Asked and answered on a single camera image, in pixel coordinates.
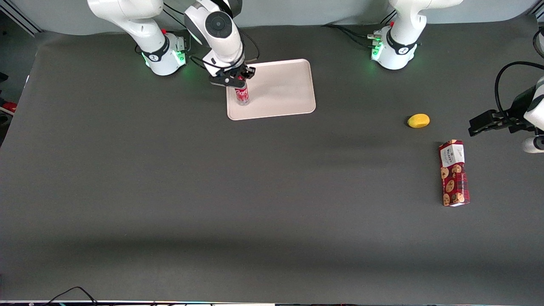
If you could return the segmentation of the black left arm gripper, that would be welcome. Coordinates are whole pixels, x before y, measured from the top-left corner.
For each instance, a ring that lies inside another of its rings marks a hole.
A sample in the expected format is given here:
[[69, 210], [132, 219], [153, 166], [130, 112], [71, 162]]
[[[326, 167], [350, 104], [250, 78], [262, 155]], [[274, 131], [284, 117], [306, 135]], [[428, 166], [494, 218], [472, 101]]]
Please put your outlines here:
[[524, 114], [532, 103], [535, 92], [536, 86], [532, 86], [514, 99], [508, 110], [508, 116], [511, 122], [513, 122], [511, 126], [508, 120], [497, 110], [487, 110], [470, 119], [470, 126], [468, 128], [470, 137], [475, 137], [488, 130], [501, 130], [503, 128], [508, 128], [510, 133], [516, 133], [521, 130], [536, 132], [535, 126], [524, 118]]

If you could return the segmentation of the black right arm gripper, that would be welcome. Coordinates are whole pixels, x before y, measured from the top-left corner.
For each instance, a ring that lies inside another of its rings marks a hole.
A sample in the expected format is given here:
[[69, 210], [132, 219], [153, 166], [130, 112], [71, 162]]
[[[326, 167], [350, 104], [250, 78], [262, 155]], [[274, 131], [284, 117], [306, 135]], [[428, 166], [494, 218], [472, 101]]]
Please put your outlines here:
[[216, 76], [209, 76], [212, 85], [239, 88], [245, 86], [247, 79], [253, 78], [256, 68], [241, 64], [241, 66], [227, 71], [220, 70]]

